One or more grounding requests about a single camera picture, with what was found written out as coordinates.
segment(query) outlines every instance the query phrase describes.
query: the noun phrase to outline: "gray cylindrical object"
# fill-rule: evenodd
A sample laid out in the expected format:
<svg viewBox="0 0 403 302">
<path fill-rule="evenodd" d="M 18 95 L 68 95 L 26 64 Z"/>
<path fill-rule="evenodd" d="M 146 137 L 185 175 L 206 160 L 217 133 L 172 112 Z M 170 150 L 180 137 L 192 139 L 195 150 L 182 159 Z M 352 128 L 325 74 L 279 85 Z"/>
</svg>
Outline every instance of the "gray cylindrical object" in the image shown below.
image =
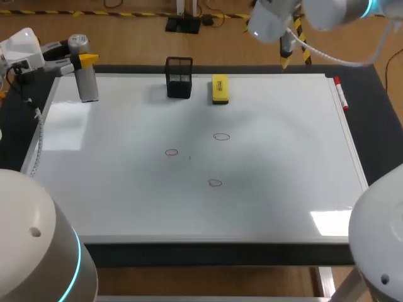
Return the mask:
<svg viewBox="0 0 403 302">
<path fill-rule="evenodd" d="M 69 50 L 72 55 L 91 53 L 88 37 L 86 35 L 72 35 L 69 38 Z M 74 75 L 76 76 L 77 88 L 81 101 L 97 101 L 99 96 L 94 67 L 90 66 L 85 69 L 76 70 Z"/>
</svg>

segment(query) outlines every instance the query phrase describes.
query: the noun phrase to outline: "marker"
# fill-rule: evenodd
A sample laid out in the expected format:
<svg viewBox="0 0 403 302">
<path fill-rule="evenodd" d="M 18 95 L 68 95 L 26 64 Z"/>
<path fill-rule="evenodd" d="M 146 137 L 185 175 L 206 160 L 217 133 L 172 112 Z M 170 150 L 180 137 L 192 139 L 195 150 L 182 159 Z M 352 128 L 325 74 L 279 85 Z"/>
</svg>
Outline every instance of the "marker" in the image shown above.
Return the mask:
<svg viewBox="0 0 403 302">
<path fill-rule="evenodd" d="M 344 96 L 343 89 L 341 88 L 339 77 L 334 77 L 334 83 L 335 83 L 336 89 L 338 91 L 341 107 L 343 107 L 344 111 L 347 111 L 348 110 L 348 104 L 347 104 L 346 97 Z"/>
</svg>

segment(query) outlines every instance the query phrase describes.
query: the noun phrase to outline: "glowing blue ring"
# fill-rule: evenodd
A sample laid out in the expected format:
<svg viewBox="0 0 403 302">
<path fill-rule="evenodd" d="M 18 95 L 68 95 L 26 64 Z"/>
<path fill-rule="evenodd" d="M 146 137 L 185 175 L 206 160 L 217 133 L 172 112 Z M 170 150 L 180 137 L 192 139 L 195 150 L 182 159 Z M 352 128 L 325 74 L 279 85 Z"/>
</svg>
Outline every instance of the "glowing blue ring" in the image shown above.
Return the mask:
<svg viewBox="0 0 403 302">
<path fill-rule="evenodd" d="M 366 11 L 365 11 L 365 13 L 361 16 L 361 18 L 364 18 L 364 17 L 370 12 L 371 7 L 372 7 L 372 1 L 373 1 L 373 0 L 368 0 L 368 7 L 366 8 Z"/>
<path fill-rule="evenodd" d="M 80 263 L 81 263 L 81 245 L 80 245 L 80 240 L 78 239 L 78 235 L 77 235 L 76 231 L 75 231 L 74 229 L 73 229 L 73 231 L 74 231 L 74 234 L 76 234 L 77 244 L 78 244 L 78 261 L 77 261 L 77 267 L 76 267 L 76 271 L 74 272 L 73 279 L 71 279 L 71 282 L 70 282 L 69 287 L 66 289 L 65 293 L 63 294 L 63 296 L 59 299 L 59 302 L 63 302 L 63 301 L 66 299 L 67 295 L 70 293 L 70 291 L 71 291 L 71 289 L 72 289 L 72 287 L 73 287 L 73 285 L 74 285 L 74 282 L 75 282 L 76 279 L 77 279 L 78 271 L 80 270 Z"/>
</svg>

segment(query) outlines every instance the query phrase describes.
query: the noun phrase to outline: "yellow eraser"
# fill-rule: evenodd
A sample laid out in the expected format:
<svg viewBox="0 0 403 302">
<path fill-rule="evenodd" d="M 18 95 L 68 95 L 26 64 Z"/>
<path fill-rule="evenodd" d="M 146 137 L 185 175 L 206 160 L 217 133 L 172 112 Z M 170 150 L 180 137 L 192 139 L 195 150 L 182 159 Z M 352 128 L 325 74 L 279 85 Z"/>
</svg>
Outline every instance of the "yellow eraser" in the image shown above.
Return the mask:
<svg viewBox="0 0 403 302">
<path fill-rule="evenodd" d="M 228 77 L 226 74 L 214 74 L 212 76 L 213 104 L 228 104 Z"/>
</svg>

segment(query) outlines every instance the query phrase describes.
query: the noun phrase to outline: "black mat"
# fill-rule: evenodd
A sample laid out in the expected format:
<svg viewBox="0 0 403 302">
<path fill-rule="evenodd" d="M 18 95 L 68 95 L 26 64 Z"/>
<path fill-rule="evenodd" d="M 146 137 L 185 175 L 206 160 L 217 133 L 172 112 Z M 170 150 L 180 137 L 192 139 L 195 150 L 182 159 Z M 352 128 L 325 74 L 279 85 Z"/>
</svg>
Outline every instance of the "black mat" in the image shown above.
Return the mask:
<svg viewBox="0 0 403 302">
<path fill-rule="evenodd" d="M 156 73 L 163 66 L 101 65 L 98 73 Z M 279 74 L 279 66 L 193 67 L 197 74 Z M 290 66 L 285 73 L 325 73 L 339 76 L 349 103 L 348 125 L 363 170 L 372 184 L 403 163 L 403 130 L 385 89 L 373 66 L 349 68 L 333 65 Z M 34 86 L 25 89 L 43 109 L 54 75 L 37 77 Z M 0 168 L 19 171 L 35 131 L 33 113 L 19 96 L 10 91 L 0 111 Z M 268 265 L 335 266 L 351 265 L 348 245 L 308 244 L 114 244 L 87 245 L 99 267 L 117 266 L 190 266 L 190 265 Z"/>
</svg>

